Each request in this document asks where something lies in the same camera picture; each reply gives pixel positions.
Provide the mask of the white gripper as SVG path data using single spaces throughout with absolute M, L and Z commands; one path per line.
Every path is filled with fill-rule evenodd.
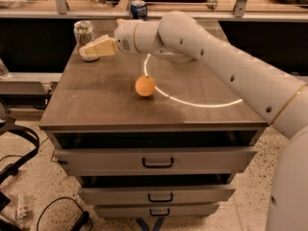
M 79 53 L 83 58 L 96 58 L 112 56 L 119 48 L 123 53 L 137 54 L 138 50 L 135 46 L 135 30 L 137 26 L 137 20 L 118 19 L 114 31 L 115 38 L 110 38 L 108 35 L 101 36 L 95 41 L 82 46 Z

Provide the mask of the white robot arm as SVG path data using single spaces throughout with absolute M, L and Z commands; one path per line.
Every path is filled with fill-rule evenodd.
M 114 35 L 80 49 L 83 57 L 149 53 L 178 63 L 197 60 L 275 130 L 289 139 L 271 187 L 266 231 L 308 231 L 308 86 L 228 42 L 183 12 L 159 21 L 123 20 Z

